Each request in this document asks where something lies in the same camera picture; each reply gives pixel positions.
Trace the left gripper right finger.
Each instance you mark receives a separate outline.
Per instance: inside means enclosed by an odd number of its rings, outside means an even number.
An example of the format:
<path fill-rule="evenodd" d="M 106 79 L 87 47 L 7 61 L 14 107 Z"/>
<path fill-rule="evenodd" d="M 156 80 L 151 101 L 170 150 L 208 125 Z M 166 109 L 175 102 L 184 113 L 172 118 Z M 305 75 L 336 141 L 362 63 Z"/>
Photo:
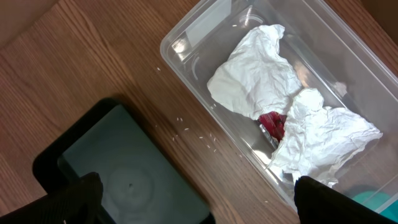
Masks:
<path fill-rule="evenodd" d="M 394 224 L 309 176 L 295 182 L 294 202 L 301 224 Z"/>

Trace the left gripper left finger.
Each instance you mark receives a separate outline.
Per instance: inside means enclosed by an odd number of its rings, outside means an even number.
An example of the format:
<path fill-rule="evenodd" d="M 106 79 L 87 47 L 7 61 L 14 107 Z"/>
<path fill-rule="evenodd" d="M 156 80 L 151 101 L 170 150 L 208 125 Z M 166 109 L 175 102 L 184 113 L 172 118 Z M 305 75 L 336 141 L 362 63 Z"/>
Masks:
<path fill-rule="evenodd" d="M 1 224 L 94 223 L 101 208 L 103 184 L 91 172 L 78 181 L 1 217 Z"/>

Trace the red snack wrapper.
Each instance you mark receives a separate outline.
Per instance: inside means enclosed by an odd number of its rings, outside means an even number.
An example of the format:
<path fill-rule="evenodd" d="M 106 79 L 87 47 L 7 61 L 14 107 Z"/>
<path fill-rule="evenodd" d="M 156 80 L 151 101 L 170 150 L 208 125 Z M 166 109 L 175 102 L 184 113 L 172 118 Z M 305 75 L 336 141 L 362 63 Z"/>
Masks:
<path fill-rule="evenodd" d="M 262 114 L 259 117 L 259 122 L 265 127 L 268 133 L 278 142 L 284 137 L 284 124 L 287 116 L 272 111 L 267 114 Z"/>

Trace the white napkin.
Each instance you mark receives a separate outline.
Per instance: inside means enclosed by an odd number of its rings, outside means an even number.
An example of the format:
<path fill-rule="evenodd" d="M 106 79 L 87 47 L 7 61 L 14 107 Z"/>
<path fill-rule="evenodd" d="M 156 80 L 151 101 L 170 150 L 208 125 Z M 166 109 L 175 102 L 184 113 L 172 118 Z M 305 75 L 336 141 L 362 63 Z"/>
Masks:
<path fill-rule="evenodd" d="M 270 166 L 294 180 L 307 175 L 332 187 L 338 170 L 382 133 L 349 109 L 325 106 L 317 89 L 302 85 L 279 54 L 284 31 L 279 24 L 250 30 L 207 87 L 217 103 L 234 113 L 253 120 L 271 112 L 285 116 Z"/>

